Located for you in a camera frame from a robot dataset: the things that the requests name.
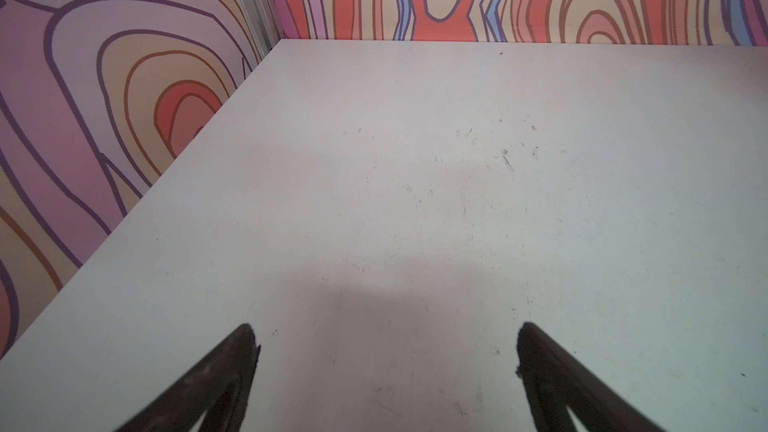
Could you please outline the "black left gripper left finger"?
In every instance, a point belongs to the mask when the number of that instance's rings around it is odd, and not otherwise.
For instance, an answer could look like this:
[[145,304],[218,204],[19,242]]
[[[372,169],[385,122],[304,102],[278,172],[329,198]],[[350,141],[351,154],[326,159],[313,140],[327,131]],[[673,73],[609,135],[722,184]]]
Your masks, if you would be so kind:
[[121,431],[238,431],[245,419],[261,347],[241,324]]

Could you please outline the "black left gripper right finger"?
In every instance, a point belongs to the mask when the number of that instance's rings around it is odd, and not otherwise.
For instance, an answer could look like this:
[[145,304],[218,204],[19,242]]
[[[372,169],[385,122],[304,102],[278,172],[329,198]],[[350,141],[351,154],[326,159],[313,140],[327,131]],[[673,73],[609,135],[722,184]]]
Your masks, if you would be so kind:
[[538,431],[574,431],[575,420],[588,431],[659,431],[573,355],[532,322],[517,337],[519,366]]

